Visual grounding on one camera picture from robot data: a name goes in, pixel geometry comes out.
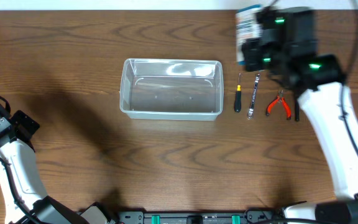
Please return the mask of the blue white cardboard box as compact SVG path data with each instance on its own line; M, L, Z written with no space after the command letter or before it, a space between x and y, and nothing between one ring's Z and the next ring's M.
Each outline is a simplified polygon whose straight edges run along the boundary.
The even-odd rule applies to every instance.
M260 37L260 26L256 20L256 13L262 9L261 4L254 4L249 7L239 9L236 12L236 58L239 65L244 65L244 55L242 53L242 44L247 39Z

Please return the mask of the small hammer black orange handle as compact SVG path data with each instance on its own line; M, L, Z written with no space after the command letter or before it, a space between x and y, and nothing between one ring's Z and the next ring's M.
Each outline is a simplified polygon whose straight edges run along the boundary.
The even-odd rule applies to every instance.
M298 95L294 94L294 102L295 102L295 121L299 122L300 120L300 106L298 104Z

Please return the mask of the clear plastic container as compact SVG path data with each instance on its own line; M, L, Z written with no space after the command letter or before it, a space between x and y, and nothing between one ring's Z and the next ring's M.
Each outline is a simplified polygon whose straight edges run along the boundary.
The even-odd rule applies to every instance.
M223 66L217 60L129 58L120 110L131 119L214 121L223 111Z

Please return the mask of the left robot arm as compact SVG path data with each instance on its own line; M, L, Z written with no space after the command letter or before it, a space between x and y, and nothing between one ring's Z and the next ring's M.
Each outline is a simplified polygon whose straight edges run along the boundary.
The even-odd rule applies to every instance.
M116 223L98 203L75 212L48 195L31 137L40 125L23 111L11 113L0 96L0 186L6 223Z

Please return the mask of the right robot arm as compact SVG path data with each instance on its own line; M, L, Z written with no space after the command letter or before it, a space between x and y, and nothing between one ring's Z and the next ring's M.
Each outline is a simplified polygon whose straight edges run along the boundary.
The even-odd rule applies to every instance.
M270 223L358 223L358 120L347 75L334 55L319 55L308 7L252 6L238 11L237 56L248 72L265 70L294 93L329 166L333 202L283 207Z

